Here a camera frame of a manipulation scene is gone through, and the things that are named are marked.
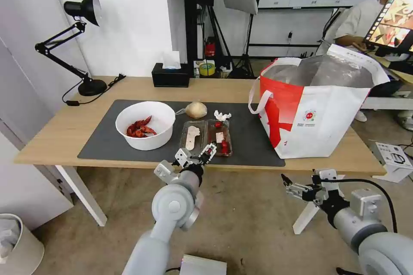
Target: lamp arm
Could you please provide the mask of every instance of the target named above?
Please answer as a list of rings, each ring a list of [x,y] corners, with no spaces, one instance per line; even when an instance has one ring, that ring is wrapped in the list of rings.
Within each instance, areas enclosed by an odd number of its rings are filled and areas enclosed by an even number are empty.
[[[89,77],[88,73],[82,73],[80,72],[77,68],[75,68],[74,66],[64,62],[63,60],[61,60],[60,58],[56,57],[55,55],[51,54],[51,50],[62,45],[63,43],[77,37],[79,34],[82,34],[83,32],[85,32],[85,25],[86,23],[82,22],[82,21],[78,21],[75,24],[73,24],[72,26],[70,26],[69,28],[63,30],[62,32],[58,33],[57,35],[47,39],[44,42],[38,43],[35,45],[35,49],[37,52],[39,52],[40,54],[46,56],[47,58],[49,58],[50,60],[53,60],[55,63],[61,65],[62,67],[64,67],[66,70],[69,70],[70,72],[72,72],[73,74],[76,74],[78,77],[80,77],[83,81],[88,82],[91,81],[92,79]],[[79,31],[69,37],[67,37],[66,39],[63,40],[58,40],[58,41],[53,41],[54,39],[58,38],[59,36],[65,34],[66,32],[71,31],[72,29],[77,28]]]

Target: red crayfish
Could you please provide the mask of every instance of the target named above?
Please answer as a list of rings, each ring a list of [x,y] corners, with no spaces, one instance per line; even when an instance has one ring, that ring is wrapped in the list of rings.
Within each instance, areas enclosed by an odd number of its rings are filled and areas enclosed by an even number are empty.
[[[151,118],[152,116],[149,116],[147,119],[138,120],[131,124],[126,130],[126,135],[132,138],[147,138],[148,136],[145,133],[156,135],[156,132],[147,126]]]

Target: monitor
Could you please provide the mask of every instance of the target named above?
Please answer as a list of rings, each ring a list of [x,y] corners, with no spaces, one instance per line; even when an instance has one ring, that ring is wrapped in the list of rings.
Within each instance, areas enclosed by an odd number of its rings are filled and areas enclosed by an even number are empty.
[[[364,40],[390,52],[413,53],[413,0],[388,0]]]

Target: trash can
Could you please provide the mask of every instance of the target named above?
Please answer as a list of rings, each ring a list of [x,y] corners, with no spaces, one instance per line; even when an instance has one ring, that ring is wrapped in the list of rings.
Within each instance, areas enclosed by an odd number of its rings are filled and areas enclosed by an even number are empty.
[[[0,275],[31,275],[42,262],[43,244],[23,224],[20,217],[13,214],[0,214],[3,219],[15,219],[19,222],[20,237],[6,263],[0,264]]]

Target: fire extinguisher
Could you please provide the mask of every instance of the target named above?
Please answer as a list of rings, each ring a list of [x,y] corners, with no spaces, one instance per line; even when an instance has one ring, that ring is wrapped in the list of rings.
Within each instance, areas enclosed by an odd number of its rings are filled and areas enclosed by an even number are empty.
[[[215,40],[213,37],[209,37],[205,43],[205,57],[215,56]]]

